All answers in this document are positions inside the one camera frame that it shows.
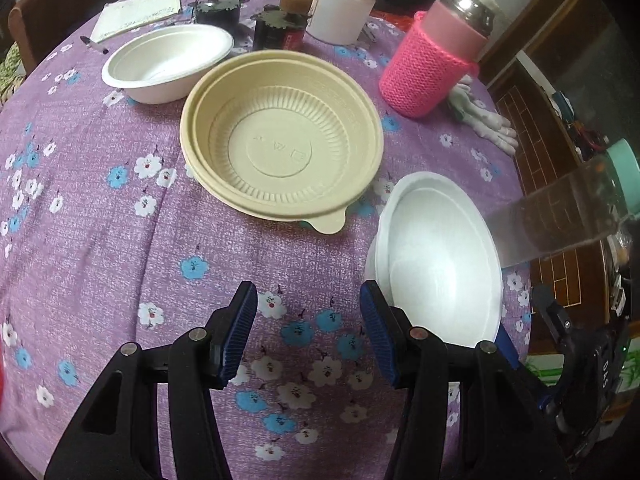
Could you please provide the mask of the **white foam bowl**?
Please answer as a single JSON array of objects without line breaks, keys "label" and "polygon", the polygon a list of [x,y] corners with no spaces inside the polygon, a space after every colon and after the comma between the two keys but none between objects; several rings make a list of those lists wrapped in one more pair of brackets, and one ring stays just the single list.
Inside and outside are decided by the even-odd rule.
[{"label": "white foam bowl", "polygon": [[446,344],[496,339],[502,272],[477,206],[454,181],[407,174],[390,193],[369,247],[364,277],[386,301]]},{"label": "white foam bowl", "polygon": [[116,50],[102,68],[104,84],[142,104],[185,98],[195,84],[234,47],[226,30],[189,24],[158,28]]}]

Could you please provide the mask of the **beige plastic bowl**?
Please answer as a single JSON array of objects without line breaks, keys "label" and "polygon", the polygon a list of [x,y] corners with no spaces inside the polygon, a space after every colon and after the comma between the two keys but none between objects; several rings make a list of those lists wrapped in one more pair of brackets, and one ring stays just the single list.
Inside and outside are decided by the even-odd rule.
[{"label": "beige plastic bowl", "polygon": [[332,235],[380,168],[384,133],[367,92],[293,51],[243,54],[194,86],[180,145],[195,180],[229,207]]}]

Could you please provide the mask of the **clear plastic bottle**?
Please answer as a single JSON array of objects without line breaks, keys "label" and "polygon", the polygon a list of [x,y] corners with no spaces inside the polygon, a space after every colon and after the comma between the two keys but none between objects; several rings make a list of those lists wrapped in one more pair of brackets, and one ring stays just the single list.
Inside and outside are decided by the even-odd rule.
[{"label": "clear plastic bottle", "polygon": [[630,217],[622,181],[601,154],[544,188],[488,214],[504,268],[602,240]]}]

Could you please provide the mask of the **white gloves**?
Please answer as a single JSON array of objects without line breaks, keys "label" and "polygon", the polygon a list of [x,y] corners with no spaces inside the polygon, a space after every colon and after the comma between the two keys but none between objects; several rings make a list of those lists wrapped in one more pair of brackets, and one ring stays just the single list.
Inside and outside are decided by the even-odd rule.
[{"label": "white gloves", "polygon": [[499,150],[513,157],[518,149],[516,132],[509,119],[492,112],[477,99],[471,88],[473,78],[463,76],[448,92],[447,104],[459,122],[469,126],[481,139],[494,144]]}]

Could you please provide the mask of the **pink knit-sleeved thermos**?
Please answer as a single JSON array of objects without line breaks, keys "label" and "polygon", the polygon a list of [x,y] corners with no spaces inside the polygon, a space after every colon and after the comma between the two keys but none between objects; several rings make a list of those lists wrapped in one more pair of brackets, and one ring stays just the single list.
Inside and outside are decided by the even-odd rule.
[{"label": "pink knit-sleeved thermos", "polygon": [[378,83],[384,101],[405,117],[427,115],[463,76],[477,74],[497,10],[494,0],[435,0],[414,14]]}]

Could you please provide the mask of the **black pen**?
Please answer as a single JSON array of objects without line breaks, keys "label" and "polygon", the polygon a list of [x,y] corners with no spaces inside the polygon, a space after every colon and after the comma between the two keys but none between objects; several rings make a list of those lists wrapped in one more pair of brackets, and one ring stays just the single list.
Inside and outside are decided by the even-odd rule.
[{"label": "black pen", "polygon": [[101,54],[107,54],[108,53],[108,49],[106,47],[101,46],[100,44],[98,44],[97,42],[91,40],[87,36],[81,36],[80,40],[82,41],[82,43],[85,46],[87,46],[90,49],[96,50],[96,51],[100,52]]}]

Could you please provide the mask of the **white paper notepad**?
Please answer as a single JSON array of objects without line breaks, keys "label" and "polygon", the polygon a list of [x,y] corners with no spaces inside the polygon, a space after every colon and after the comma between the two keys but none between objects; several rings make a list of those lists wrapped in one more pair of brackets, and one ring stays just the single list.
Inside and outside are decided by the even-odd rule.
[{"label": "white paper notepad", "polygon": [[181,12],[181,0],[122,0],[107,3],[89,38],[100,42],[128,30],[161,21]]}]

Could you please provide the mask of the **brown fabric sofa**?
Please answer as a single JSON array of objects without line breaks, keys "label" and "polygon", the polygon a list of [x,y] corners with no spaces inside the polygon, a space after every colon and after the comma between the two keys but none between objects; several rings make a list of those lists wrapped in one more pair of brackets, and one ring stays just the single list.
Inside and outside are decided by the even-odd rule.
[{"label": "brown fabric sofa", "polygon": [[9,12],[8,26],[26,73],[113,1],[117,0],[18,0]]}]

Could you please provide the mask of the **black motor with gear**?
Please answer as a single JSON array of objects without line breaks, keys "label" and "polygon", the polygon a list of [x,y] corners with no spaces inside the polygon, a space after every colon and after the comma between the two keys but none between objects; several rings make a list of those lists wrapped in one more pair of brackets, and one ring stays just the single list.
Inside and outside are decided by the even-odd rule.
[{"label": "black motor with gear", "polygon": [[196,24],[216,26],[235,32],[240,22],[241,0],[195,0],[193,19]]}]

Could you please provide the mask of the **white plastic jar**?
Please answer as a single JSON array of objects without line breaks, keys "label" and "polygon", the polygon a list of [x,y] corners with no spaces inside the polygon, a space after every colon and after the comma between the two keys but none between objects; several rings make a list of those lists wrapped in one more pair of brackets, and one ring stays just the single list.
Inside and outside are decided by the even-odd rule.
[{"label": "white plastic jar", "polygon": [[312,0],[306,33],[312,38],[347,46],[357,41],[376,0]]}]

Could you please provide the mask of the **black motor with brown roll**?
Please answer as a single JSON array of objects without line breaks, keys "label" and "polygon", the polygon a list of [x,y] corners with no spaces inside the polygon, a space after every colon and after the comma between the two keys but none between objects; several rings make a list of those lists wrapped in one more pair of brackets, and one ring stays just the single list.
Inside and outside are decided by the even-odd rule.
[{"label": "black motor with brown roll", "polygon": [[254,51],[297,51],[303,43],[312,0],[280,0],[255,15]]}]

